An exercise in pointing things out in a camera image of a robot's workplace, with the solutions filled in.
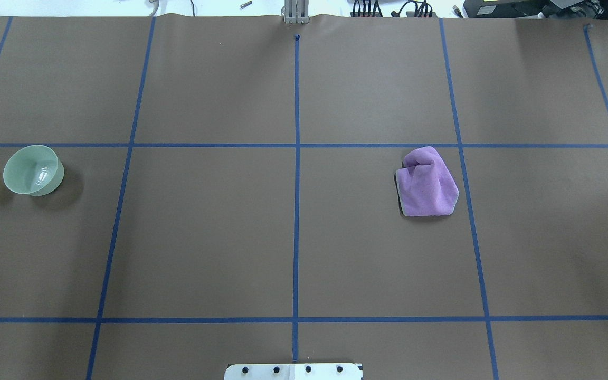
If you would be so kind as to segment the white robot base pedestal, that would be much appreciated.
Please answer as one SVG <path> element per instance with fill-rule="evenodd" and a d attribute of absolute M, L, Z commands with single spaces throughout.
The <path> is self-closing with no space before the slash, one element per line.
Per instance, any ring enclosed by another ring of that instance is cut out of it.
<path fill-rule="evenodd" d="M 356 363 L 236 364 L 227 367 L 224 379 L 363 379 Z"/>

